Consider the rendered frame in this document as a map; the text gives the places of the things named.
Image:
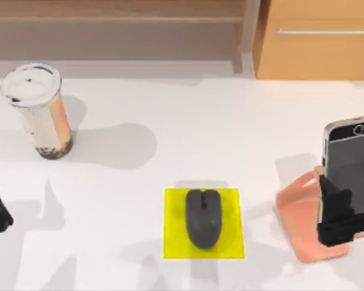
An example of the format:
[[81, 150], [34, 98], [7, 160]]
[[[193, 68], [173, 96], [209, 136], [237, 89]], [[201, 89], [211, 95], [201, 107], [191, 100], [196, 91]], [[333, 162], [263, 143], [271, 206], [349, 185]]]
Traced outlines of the grey smartphone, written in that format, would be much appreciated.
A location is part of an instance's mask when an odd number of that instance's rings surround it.
[[354, 213], [364, 213], [364, 116], [329, 123], [323, 140], [323, 174], [352, 191]]

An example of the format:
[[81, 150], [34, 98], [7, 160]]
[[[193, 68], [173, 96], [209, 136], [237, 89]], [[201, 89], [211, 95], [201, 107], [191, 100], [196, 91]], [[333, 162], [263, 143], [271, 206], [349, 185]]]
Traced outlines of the salmon phone stand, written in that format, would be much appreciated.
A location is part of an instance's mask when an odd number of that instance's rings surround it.
[[[320, 184], [322, 166], [307, 172], [277, 193], [275, 209], [297, 259], [313, 263], [348, 254], [350, 243], [324, 246], [318, 241]], [[364, 232], [355, 239], [363, 238]]]

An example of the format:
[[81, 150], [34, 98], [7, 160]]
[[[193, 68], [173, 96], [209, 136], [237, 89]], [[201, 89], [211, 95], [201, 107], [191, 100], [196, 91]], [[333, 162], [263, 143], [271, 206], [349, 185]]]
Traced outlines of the flat yellow square mat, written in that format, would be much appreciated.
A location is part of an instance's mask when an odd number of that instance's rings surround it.
[[[221, 196], [223, 222], [216, 245], [207, 250], [195, 247], [187, 234], [185, 199], [190, 189], [214, 189]], [[164, 191], [164, 259], [243, 259], [244, 244], [240, 195], [236, 188], [168, 188]]]

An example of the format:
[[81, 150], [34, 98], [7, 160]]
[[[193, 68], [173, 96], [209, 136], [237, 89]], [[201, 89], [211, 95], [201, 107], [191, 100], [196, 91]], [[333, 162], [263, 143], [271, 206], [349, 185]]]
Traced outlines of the dark grey computer mouse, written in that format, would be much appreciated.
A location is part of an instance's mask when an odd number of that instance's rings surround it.
[[191, 243], [202, 250], [213, 248], [222, 229], [221, 196], [214, 189], [190, 189], [185, 199], [185, 222]]

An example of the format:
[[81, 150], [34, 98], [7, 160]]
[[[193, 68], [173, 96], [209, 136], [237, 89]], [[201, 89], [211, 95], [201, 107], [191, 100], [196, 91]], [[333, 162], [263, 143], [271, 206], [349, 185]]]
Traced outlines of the wooden cupboard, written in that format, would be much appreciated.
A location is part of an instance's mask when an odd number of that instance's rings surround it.
[[364, 0], [261, 0], [253, 46], [264, 80], [364, 80], [364, 35], [278, 35], [364, 30]]

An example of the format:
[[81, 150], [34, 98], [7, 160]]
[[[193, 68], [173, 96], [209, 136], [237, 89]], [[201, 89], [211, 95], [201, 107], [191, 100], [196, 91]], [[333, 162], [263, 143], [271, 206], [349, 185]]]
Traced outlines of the open wooden shelf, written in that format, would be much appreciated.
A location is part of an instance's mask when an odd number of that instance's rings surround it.
[[103, 74], [119, 61], [238, 59], [244, 0], [0, 0], [0, 65], [73, 64]]

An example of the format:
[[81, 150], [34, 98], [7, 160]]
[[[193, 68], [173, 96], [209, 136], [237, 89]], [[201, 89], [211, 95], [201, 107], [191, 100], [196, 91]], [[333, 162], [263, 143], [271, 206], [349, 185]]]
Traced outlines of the milk tea cup with lid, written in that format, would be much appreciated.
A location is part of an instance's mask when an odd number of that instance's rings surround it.
[[72, 148], [72, 131], [63, 103], [58, 69], [43, 63], [19, 65], [1, 80], [2, 97], [17, 111], [35, 150], [56, 160]]

